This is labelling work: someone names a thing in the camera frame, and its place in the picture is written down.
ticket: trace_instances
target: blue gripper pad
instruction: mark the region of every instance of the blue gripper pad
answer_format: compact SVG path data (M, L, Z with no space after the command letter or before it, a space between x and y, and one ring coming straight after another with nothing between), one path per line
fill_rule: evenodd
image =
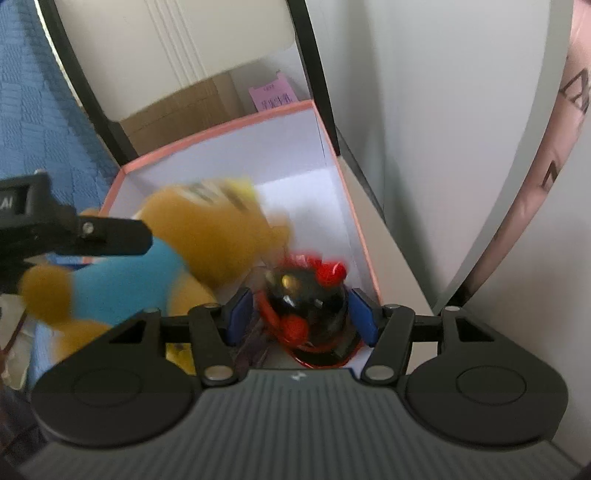
M227 321L226 344L236 346L244 337L246 327L252 320L254 296L250 288L240 288L223 308Z
M349 318L368 346L378 343L382 308L358 288L349 292Z

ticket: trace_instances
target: metal screw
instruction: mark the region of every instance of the metal screw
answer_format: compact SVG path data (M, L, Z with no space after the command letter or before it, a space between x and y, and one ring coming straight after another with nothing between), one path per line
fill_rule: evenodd
M232 378L234 370L227 365L213 365L205 369L205 378L212 382L223 382Z
M85 222L82 225L82 235L88 236L88 235L91 235L92 232L94 232L94 231L95 231L95 226L92 225L92 222Z
M384 305L382 307L382 312L384 313L384 315L392 315L394 313L394 310L396 310L399 307L400 305L397 305L396 303L388 303L387 305Z
M203 307L207 308L207 311L210 315L216 316L222 311L222 306L219 303L211 302L211 303L204 303Z
M394 376L394 370L386 365L372 365L365 371L365 376L375 382L390 380Z

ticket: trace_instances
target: blue plush shirt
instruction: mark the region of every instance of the blue plush shirt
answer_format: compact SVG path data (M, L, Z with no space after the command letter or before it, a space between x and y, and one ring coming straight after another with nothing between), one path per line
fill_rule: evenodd
M115 326L142 309L164 313L185 270L182 257L158 238L145 255L105 258L72 274L73 317Z

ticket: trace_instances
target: white wall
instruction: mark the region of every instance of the white wall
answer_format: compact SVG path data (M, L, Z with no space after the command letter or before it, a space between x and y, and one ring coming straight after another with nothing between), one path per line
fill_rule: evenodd
M294 43L287 50L279 51L230 71L246 113L256 112L254 103L252 103L252 99L248 94L248 89L272 82L277 78L277 71L279 70L287 76L299 100L310 98L306 75L301 65L300 53Z
M591 460L591 122L548 198L466 308L558 370L569 406L556 443Z
M455 292L533 159L570 0L307 0L336 123L431 305Z

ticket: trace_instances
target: white cloth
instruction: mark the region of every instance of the white cloth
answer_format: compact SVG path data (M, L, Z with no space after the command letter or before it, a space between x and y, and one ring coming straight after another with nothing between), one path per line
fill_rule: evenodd
M0 309L0 348L4 349L18 325L24 306L19 296L3 294L0 296ZM34 322L27 319L5 361L2 381L14 390L21 390L25 385L33 336Z

